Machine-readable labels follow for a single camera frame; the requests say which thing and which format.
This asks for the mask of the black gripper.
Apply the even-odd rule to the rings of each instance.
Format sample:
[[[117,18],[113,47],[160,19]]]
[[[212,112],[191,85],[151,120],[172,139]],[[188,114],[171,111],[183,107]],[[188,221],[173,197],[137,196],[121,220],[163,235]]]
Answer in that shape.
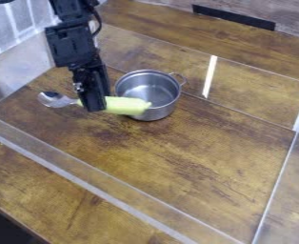
[[[95,44],[96,32],[91,23],[63,22],[45,29],[45,39],[57,68],[73,72],[73,87],[88,112],[107,108],[111,80]]]

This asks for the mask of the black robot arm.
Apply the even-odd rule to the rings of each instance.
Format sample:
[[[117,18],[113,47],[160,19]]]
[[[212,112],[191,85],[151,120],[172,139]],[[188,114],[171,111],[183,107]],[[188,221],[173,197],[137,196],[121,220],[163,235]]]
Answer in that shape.
[[[101,31],[97,0],[49,0],[61,23],[45,29],[57,68],[68,67],[81,104],[89,112],[107,109],[109,77],[95,38]]]

